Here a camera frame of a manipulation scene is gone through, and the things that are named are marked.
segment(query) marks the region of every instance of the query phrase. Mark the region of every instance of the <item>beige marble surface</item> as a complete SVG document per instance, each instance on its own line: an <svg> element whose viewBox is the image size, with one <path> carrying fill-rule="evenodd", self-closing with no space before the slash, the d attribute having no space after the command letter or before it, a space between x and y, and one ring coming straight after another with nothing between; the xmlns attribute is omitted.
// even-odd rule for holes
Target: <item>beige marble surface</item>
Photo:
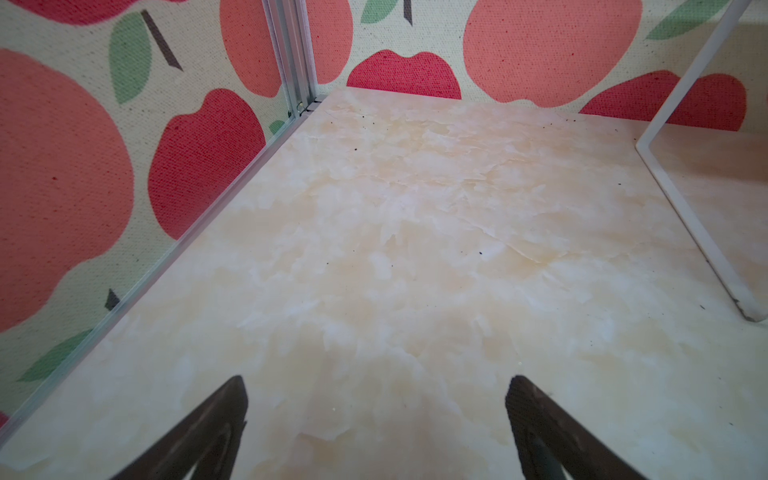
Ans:
<svg viewBox="0 0 768 480"><path fill-rule="evenodd" d="M0 450L0 476L107 478L241 374L233 478L521 478L503 398L522 373L649 478L765 478L768 326L664 199L642 128L336 91ZM762 287L768 179L686 159L766 145L675 127L654 148Z"/></svg>

